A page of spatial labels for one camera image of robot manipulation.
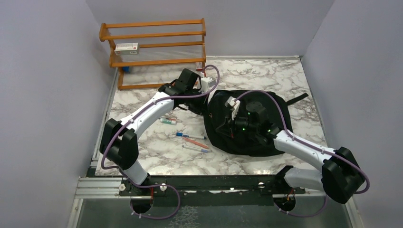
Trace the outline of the black student backpack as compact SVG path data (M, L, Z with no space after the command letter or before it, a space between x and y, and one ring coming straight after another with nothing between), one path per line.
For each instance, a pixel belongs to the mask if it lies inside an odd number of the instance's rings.
M288 107L308 97L303 93L285 101L274 92L217 90L209 96L203 115L214 147L235 155L269 157L282 154L269 130L293 131Z

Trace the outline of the white green glue stick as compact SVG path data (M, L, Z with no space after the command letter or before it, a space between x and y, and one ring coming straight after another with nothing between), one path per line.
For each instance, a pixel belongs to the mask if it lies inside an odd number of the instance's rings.
M168 119L168 118L161 118L160 122L163 124L169 124L169 125L176 125L177 122L175 120L172 119Z

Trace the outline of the orange pen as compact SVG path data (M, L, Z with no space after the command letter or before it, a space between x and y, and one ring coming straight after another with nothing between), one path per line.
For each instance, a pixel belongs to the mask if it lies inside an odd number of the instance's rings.
M199 147L202 147L202 148L204 148L204 149L209 149L209 147L208 147L207 145L204 145L204 144L202 144L202 143L199 143L199 142L197 142L197 141L195 141L195 140L192 140L192 139L189 139L189 138L186 138L186 137L183 137L183 139L184 139L185 141L189 142L189 143L192 143L192 144L197 145L197 146L199 146Z

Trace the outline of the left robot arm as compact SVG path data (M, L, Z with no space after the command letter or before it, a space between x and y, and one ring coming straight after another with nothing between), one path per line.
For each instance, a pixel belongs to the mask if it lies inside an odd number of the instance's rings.
M99 151L102 154L101 167L105 160L115 164L123 175L129 178L132 190L144 195L149 190L148 173L138 161L138 139L158 119L186 102L203 101L217 86L218 79L201 77L184 69L179 78L162 85L156 94L141 108L117 121L109 119L104 126Z

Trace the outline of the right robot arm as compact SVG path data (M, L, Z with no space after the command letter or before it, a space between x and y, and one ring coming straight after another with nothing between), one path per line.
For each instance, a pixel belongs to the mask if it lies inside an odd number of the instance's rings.
M252 144L256 143L260 149L288 153L313 166L312 170L283 168L274 180L278 192L286 193L295 188L320 190L344 204L367 182L349 149L323 147L298 137L284 126L279 127L271 122L267 109L260 102L247 104L242 114L240 104L234 97L225 102L227 114L216 132L228 136L233 145L241 143L246 147L245 152L251 152Z

